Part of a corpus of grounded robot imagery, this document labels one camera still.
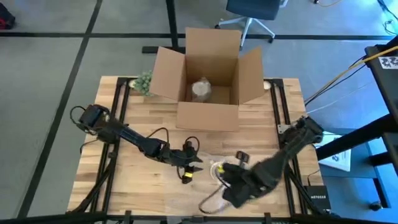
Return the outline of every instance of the open cardboard box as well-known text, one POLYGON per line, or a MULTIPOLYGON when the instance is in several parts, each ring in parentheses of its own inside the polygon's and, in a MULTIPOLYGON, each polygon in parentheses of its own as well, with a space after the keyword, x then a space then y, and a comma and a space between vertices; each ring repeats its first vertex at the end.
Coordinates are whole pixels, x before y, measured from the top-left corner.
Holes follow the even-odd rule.
POLYGON ((186 54, 160 47, 150 92, 178 101, 177 127, 238 131, 238 106, 264 94, 261 48, 239 58, 238 30, 186 28, 186 54), (192 83, 211 83, 206 103, 192 102, 192 83))

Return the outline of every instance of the wooden table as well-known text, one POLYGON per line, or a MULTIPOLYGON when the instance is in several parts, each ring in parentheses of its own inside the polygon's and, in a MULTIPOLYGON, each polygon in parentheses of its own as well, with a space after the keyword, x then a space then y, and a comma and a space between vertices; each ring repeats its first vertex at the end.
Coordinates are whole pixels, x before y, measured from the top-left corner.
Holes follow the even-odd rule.
MULTIPOLYGON (((117 77, 102 77, 96 104, 111 107, 117 79, 117 77)), ((295 121, 305 114, 300 83, 296 78, 286 78, 284 83, 290 118, 295 121)), ((120 94, 118 108, 121 106, 123 91, 120 94)), ((277 96, 283 123, 278 92, 277 96)), ((137 147, 121 140, 108 214, 123 215, 125 210, 131 210, 134 215, 200 215, 198 203, 218 187, 217 181, 210 177, 210 160, 222 159, 238 163, 234 156, 236 151, 241 150, 251 156, 249 164, 252 165, 272 156, 278 150, 269 91, 266 91, 262 97, 239 106, 240 131, 236 133, 178 129, 175 127, 176 109, 177 104, 173 100, 159 96, 143 97, 131 91, 125 123, 130 124, 132 129, 144 136, 160 127, 169 129, 170 144, 175 149, 180 149, 187 137, 196 136, 200 140, 199 156, 204 160, 202 166, 205 170, 194 173, 193 181, 183 185, 177 177, 175 167, 147 159, 137 147)), ((161 131, 154 137, 165 139, 165 133, 161 131)), ((93 136, 87 136, 86 141, 91 140, 93 136)), ((75 208, 94 186, 102 148, 103 143, 99 141, 83 148, 68 210, 75 208)), ((305 147, 298 154, 298 163, 303 184, 306 184, 307 176, 319 169, 315 149, 312 146, 305 147)), ((323 185, 320 172, 311 176, 311 183, 323 185)), ((292 186, 295 209, 296 212, 300 212, 297 190, 293 184, 292 186)), ((102 205, 103 192, 104 190, 99 197, 98 205, 102 205)), ((222 203, 221 196, 217 195, 205 208, 216 208, 222 203)), ((290 216, 283 178, 269 195, 247 203, 240 209, 229 207, 216 216, 263 217, 264 212, 271 213, 272 217, 290 216)))

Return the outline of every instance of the floor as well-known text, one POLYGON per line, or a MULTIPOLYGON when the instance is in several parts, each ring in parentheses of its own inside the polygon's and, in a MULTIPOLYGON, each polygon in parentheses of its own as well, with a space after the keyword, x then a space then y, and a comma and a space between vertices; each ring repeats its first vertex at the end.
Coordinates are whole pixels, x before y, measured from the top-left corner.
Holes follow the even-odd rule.
MULTIPOLYGON (((92 30, 88 27, 96 0, 1 2, 17 17, 15 29, 1 32, 84 34, 88 30, 159 34, 169 31, 165 3, 160 0, 99 0, 101 7, 92 30)), ((397 2, 385 2, 398 13, 397 2)), ((236 17, 225 11, 225 5, 226 0, 176 0, 178 32, 184 33, 185 27, 213 27, 219 19, 236 17)), ((264 23, 279 35, 377 36, 387 35, 382 23, 388 19, 391 17, 382 12, 377 0, 347 0, 327 8, 314 5, 310 0, 290 0, 275 21, 264 23)), ((222 28, 242 29, 243 26, 231 24, 222 28)), ((398 25, 390 29, 398 32, 398 25)), ((249 33, 267 34, 257 24, 252 25, 249 33)), ((299 78, 305 98, 362 57, 365 47, 387 42, 304 39, 306 37, 298 40, 298 37, 275 40, 272 44, 248 39, 242 54, 261 46, 264 76, 299 78)), ((180 39, 182 45, 184 42, 185 39, 180 39)), ((137 75, 151 70, 155 55, 142 55, 141 47, 169 43, 165 38, 5 37, 0 33, 0 102, 3 105, 0 109, 3 117, 0 120, 0 219, 15 217, 18 213, 65 85, 68 80, 73 81, 70 77, 76 75, 29 216, 59 214, 67 207, 80 158, 78 148, 84 140, 84 134, 69 120, 69 109, 94 101, 102 75, 137 75)), ((368 69, 362 69, 319 97, 307 106, 307 111, 314 111, 311 116, 325 128, 358 128, 387 113, 368 69), (317 110, 340 98, 331 106, 317 110)), ((380 142, 372 142, 371 146, 374 153, 383 150, 380 142)), ((386 174, 384 181, 391 192, 398 192, 394 185, 397 176, 391 167, 381 167, 379 172, 386 174)), ((337 214, 390 222, 389 218, 395 218, 393 221, 398 222, 393 216, 398 205, 378 212, 366 208, 368 202, 376 200, 374 186, 368 180, 325 177, 324 181, 331 186, 344 183, 340 188, 330 188, 332 208, 337 214), (361 193, 349 194, 352 189, 361 189, 361 193)))

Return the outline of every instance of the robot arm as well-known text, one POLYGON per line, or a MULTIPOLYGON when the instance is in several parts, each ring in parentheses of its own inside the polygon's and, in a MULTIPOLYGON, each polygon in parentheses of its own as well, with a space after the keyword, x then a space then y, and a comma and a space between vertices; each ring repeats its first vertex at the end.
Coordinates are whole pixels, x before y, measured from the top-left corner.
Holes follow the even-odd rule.
POLYGON ((156 138, 146 138, 122 124, 116 118, 110 117, 109 109, 101 105, 89 105, 78 122, 74 122, 82 131, 96 135, 100 141, 113 144, 123 138, 138 149, 149 159, 185 167, 191 162, 202 162, 197 157, 197 151, 190 141, 185 141, 183 150, 170 149, 170 144, 156 138))
POLYGON ((322 132, 322 127, 313 119, 300 118, 283 133, 283 147, 271 158, 258 162, 249 170, 234 164, 223 164, 221 178, 229 183, 229 187, 223 192, 223 198, 239 208, 247 200, 262 197, 273 191, 280 182, 289 160, 306 145, 321 142, 322 132))

